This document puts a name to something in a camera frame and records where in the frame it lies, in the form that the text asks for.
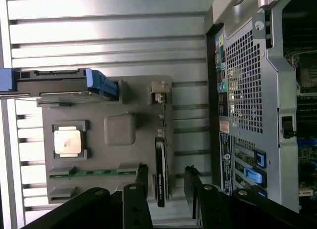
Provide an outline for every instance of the screw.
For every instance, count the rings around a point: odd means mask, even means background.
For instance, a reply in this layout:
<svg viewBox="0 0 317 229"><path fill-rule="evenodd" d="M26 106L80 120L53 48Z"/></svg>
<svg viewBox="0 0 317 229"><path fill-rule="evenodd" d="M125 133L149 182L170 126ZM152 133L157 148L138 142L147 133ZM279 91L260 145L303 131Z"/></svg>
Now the screw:
<svg viewBox="0 0 317 229"><path fill-rule="evenodd" d="M100 194L103 194L101 190L95 192L95 195L100 195Z"/></svg>
<svg viewBox="0 0 317 229"><path fill-rule="evenodd" d="M248 195L248 193L246 191L244 191L244 190L240 190L239 194L242 195L242 196Z"/></svg>
<svg viewBox="0 0 317 229"><path fill-rule="evenodd" d="M210 189L212 189L212 186L211 186L211 185L205 185L205 186L204 186L204 189L210 190Z"/></svg>

